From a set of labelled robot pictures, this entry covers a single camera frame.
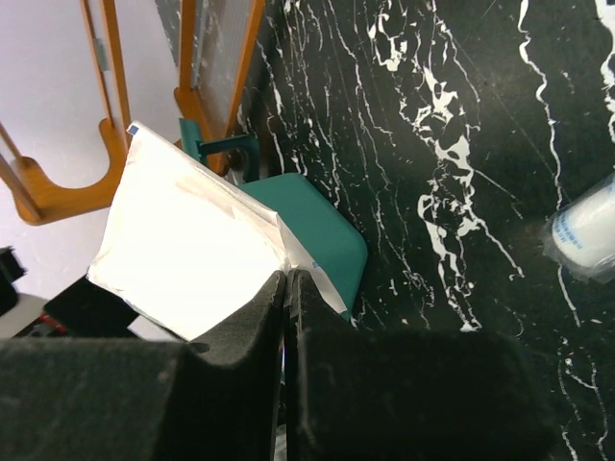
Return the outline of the white blue ointment tube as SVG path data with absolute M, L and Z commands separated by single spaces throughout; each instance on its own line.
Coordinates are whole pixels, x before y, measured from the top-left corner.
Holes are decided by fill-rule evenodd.
M 614 279 L 614 176 L 557 211 L 542 230 L 543 254 L 577 279 Z

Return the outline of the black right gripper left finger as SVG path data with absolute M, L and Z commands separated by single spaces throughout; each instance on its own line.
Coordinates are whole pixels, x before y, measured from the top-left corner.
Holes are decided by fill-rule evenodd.
M 283 292 L 274 273 L 194 342 L 21 337 L 1 344 L 5 460 L 269 460 Z

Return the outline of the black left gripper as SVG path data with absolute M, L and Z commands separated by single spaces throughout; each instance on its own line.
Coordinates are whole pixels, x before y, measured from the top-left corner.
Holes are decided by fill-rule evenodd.
M 14 337 L 134 337 L 129 325 L 137 314 L 120 298 L 77 279 L 53 299 L 17 291 L 27 270 L 12 247 L 1 249 L 1 336 Z

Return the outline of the clear bag of gauze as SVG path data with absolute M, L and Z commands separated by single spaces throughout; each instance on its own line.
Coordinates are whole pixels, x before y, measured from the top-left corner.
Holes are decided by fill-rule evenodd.
M 275 210 L 138 121 L 87 278 L 192 341 L 254 298 L 269 277 L 310 272 L 325 302 L 347 306 Z

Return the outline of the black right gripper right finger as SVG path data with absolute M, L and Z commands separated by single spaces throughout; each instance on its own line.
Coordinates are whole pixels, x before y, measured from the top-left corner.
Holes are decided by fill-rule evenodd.
M 291 460 L 544 460 L 554 416 L 527 356 L 489 331 L 353 328 L 291 274 Z

